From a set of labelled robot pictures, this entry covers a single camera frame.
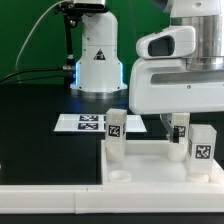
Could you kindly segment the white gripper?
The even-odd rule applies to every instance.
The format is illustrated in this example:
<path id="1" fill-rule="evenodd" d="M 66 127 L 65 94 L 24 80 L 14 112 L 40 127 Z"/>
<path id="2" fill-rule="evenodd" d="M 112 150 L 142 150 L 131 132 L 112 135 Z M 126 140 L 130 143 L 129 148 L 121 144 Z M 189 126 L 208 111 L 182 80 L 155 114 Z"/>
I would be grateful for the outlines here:
<path id="1" fill-rule="evenodd" d="M 191 26 L 169 26 L 136 43 L 129 108 L 135 114 L 161 114 L 171 143 L 179 143 L 179 129 L 167 113 L 224 111 L 224 71 L 189 71 L 186 58 L 195 49 Z"/>

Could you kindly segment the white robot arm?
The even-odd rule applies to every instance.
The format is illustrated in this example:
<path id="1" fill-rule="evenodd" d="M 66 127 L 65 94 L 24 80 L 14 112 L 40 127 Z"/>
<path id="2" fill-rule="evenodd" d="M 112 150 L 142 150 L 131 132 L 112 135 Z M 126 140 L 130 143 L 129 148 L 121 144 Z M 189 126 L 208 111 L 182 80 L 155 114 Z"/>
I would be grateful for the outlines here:
<path id="1" fill-rule="evenodd" d="M 112 13 L 83 16 L 71 89 L 87 97 L 129 92 L 135 114 L 224 111 L 224 0 L 152 0 L 170 25 L 139 39 L 130 83 L 117 58 Z"/>

